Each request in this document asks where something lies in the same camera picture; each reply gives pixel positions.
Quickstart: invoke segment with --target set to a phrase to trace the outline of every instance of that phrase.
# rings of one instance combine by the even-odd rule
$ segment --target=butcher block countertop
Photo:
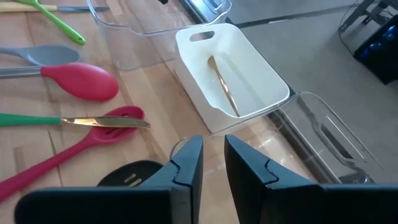
[[[82,0],[43,0],[41,3],[86,5]],[[0,13],[0,47],[61,44],[77,49],[84,62],[102,67],[117,78],[118,95],[105,103],[90,102],[69,95],[46,78],[0,80],[0,112],[37,116],[101,116],[120,106],[137,105],[145,111],[146,121],[152,127],[140,129],[133,137],[120,143],[88,149],[1,202],[2,224],[14,223],[14,207],[30,191],[43,187],[96,186],[111,171],[142,159],[165,164],[176,142],[195,134],[207,136],[210,133],[174,75],[173,60],[121,72],[112,65],[106,42],[89,12],[55,14],[85,37],[86,44],[80,46],[72,42],[39,12],[13,12]],[[28,64],[17,57],[0,55],[0,66],[20,65]],[[310,177],[302,161],[281,136],[271,136],[272,141],[267,144],[262,142],[263,138],[258,138],[259,133],[268,129],[274,127],[265,119],[235,134],[282,165]],[[74,145],[89,130],[84,126],[0,128],[0,181]],[[200,222],[238,223],[224,166],[223,139],[205,139],[204,153]]]

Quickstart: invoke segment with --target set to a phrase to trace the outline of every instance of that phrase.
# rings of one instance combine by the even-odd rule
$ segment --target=red silicone spoon
[[[8,74],[2,72],[0,78],[26,78],[37,75],[52,78],[65,91],[84,100],[107,101],[119,91],[118,81],[107,71],[80,62],[43,66],[40,67],[40,73],[36,68],[21,69]]]
[[[144,119],[144,111],[137,106],[124,106],[117,108],[106,115],[130,116],[133,118]],[[0,202],[85,149],[93,146],[118,142],[130,137],[136,131],[137,128],[92,128],[86,137],[76,145],[54,155],[50,159],[34,165],[14,177],[10,177],[2,181],[0,183]]]

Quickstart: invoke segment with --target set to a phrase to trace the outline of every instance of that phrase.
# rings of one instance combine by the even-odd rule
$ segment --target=utensil handle
[[[84,138],[78,144],[54,155],[53,157],[32,166],[31,168],[15,175],[14,177],[10,177],[5,181],[0,183],[0,203],[6,198],[10,197],[13,193],[17,192],[20,189],[23,189],[48,171],[56,168],[61,163],[70,159],[71,157],[77,155],[79,152],[84,149],[94,146],[92,140],[88,138]]]
[[[20,126],[38,124],[60,124],[61,118],[39,117],[16,114],[0,114],[0,126]]]
[[[16,73],[16,74],[0,74],[0,80],[2,79],[12,79],[12,78],[32,78],[32,77],[41,77],[40,73],[32,72],[32,73]]]
[[[9,48],[9,47],[0,47],[0,54],[8,54],[20,57],[21,54],[17,49]]]
[[[26,66],[26,67],[14,67],[14,68],[0,68],[0,75],[37,75],[40,76],[40,66]]]
[[[48,11],[57,11],[57,6],[42,5]],[[33,6],[19,2],[0,2],[0,12],[38,12]]]
[[[34,6],[45,16],[47,16],[47,18],[50,19],[64,34],[71,38],[71,40],[81,45],[86,43],[86,40],[83,38],[83,36],[60,20],[57,16],[53,15],[51,12],[48,12],[48,10],[46,10],[39,3],[35,4]]]

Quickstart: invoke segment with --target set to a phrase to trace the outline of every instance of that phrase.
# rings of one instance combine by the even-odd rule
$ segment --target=utensil
[[[50,12],[89,12],[90,8],[88,6],[52,6],[42,4],[46,10]],[[104,12],[109,10],[108,7],[95,6],[95,11]],[[0,2],[0,12],[37,12],[39,11],[33,6],[22,4],[19,2]]]
[[[37,0],[16,0],[24,4],[28,4],[30,6],[35,7],[40,12],[42,12],[48,19],[50,19],[64,34],[66,34],[71,40],[75,41],[78,44],[85,44],[86,40],[74,29],[70,26],[66,25],[66,23],[62,22],[57,16],[53,15],[51,12],[48,12],[42,5],[39,4]]]
[[[144,119],[144,111],[137,106],[123,106],[107,113],[105,116],[128,116]],[[79,143],[54,155],[33,167],[10,177],[0,183],[0,202],[18,190],[26,187],[48,171],[88,149],[89,147],[112,144],[130,137],[137,128],[102,128],[94,127]]]
[[[107,101],[119,91],[118,81],[111,74],[87,63],[74,62],[19,71],[17,69],[15,74],[3,72],[0,72],[0,79],[40,76],[52,78],[65,91],[84,100]]]
[[[92,118],[58,118],[26,116],[0,113],[0,126],[40,125],[40,124],[79,124],[112,128],[149,128],[150,124],[137,118],[122,116],[99,116]]]
[[[98,183],[98,187],[136,187],[162,167],[155,161],[132,162],[112,171]]]
[[[228,88],[224,78],[221,76],[220,71],[218,70],[214,56],[210,56],[210,58],[207,60],[207,64],[216,72],[217,77],[220,80],[221,87],[223,88],[224,93],[225,93],[229,103],[231,103],[232,109],[234,109],[236,116],[239,117],[240,115],[239,115],[238,107],[236,106],[234,98],[232,97],[232,94],[229,91],[229,88]]]
[[[62,45],[41,45],[35,47],[0,47],[0,54],[17,56],[34,65],[61,65],[77,62],[80,55],[76,50]]]

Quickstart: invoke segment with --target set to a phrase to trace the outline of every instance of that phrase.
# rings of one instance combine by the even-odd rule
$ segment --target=silicone spatula
[[[24,4],[28,4],[30,6],[35,7],[41,13],[43,13],[48,19],[50,19],[64,34],[66,34],[71,40],[75,41],[78,44],[85,44],[86,40],[74,29],[60,20],[57,16],[53,15],[51,12],[46,10],[42,5],[39,4],[37,0],[16,0]]]
[[[0,72],[0,79],[48,77],[56,81],[69,94],[84,100],[107,101],[116,96],[119,91],[118,81],[113,75],[87,63],[74,62],[57,66],[33,67],[21,71],[16,70],[14,74],[12,70],[8,72],[11,74]]]

